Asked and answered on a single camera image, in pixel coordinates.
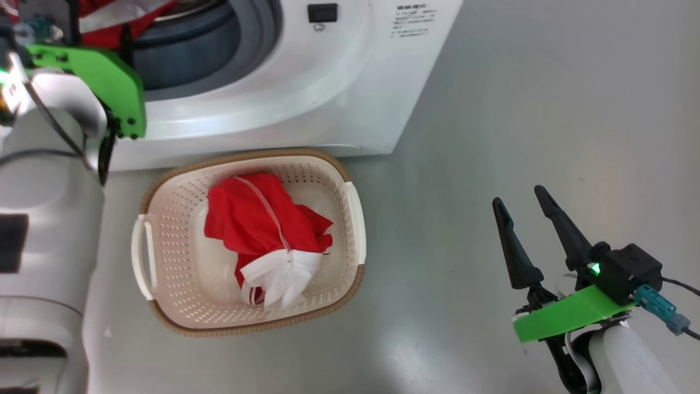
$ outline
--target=white washing machine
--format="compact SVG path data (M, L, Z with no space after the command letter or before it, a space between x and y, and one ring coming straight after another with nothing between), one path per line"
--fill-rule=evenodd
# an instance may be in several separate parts
M134 42L148 127L117 143L113 170L277 147L391 153L462 0L183 3Z

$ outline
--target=beige plastic basket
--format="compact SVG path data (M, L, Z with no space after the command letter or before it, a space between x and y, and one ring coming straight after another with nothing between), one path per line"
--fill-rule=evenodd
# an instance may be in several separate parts
M204 237L209 188L253 172L277 175L295 203L333 221L333 245L304 291L305 301L282 311L240 301L236 254ZM144 232L149 278L142 262ZM357 292L365 254L355 186L340 163L312 149L252 152L172 170L146 194L132 234L139 289L163 324L190 337L268 330L336 311Z

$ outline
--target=gray floor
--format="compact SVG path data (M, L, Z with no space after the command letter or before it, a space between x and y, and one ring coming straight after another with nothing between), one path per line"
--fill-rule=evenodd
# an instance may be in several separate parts
M638 243L666 276L700 284L700 25L688 16L700 10L653 7L467 1L395 153L344 160L365 210L367 271L323 318L242 337L166 330L129 256L160 172L114 174L85 321L90 392L564 393L545 346L512 331L525 294L510 289L490 202L505 201L550 287L564 254L536 184L591 242ZM697 298L664 294L700 322ZM634 316L679 389L696 393L700 344Z

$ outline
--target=black cable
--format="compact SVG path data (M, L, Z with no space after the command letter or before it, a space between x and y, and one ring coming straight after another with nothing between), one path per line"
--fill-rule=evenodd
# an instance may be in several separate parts
M13 152L9 155L0 157L0 167L11 161L30 156L62 156L80 158L80 156L76 155L75 153L68 151L58 151L54 149L28 149L26 151Z
M686 285L685 283L679 282L675 279L661 278L661 280L663 280L664 282L668 282L672 285L681 286L682 288L689 290L693 292L696 296L700 297L700 290L696 289L695 287L692 287L691 285Z
M36 90L34 90L34 87L30 82L27 82L24 84L24 87L27 89L27 93L29 94L29 98L34 102L34 105L36 105L36 108L41 112L41 115L43 115L44 119L48 122L48 124L53 128L53 130L61 137L61 139L68 144L69 147L71 147L71 150L74 151L79 157L85 167L88 170L92 169L92 166L90 165L90 162L88 161L87 156L85 155L85 152L83 152L80 147L73 141L73 139L68 136L65 130L63 130L63 127L56 121L56 118L53 117L51 112L46 108L44 103L41 101L41 98L39 95L36 94Z
M697 332L691 330L690 328L688 328L688 327L684 328L684 329L683 329L683 332L686 333L686 334L688 334L689 337L691 337L691 338L693 338L693 339L697 339L698 341L700 341L700 334L698 334Z

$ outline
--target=white basket handle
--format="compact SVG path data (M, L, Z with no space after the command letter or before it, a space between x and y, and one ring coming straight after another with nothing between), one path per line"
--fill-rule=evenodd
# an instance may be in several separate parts
M357 189L352 182L345 182L348 186L348 200L350 202L350 219L352 220L352 231L355 237L355 248L357 249L357 264L364 264L367 258L367 231L365 230L365 216L362 213L362 204Z
M147 215L139 215L134 223L132 233L132 265L134 266L134 276L136 283L143 296L148 300L153 299L153 289L155 289L155 251L153 249L153 230L151 223L146 220ZM150 268L150 286L146 281L144 264L141 261L142 241L144 239L144 229L146 230L146 247L148 248L148 267Z

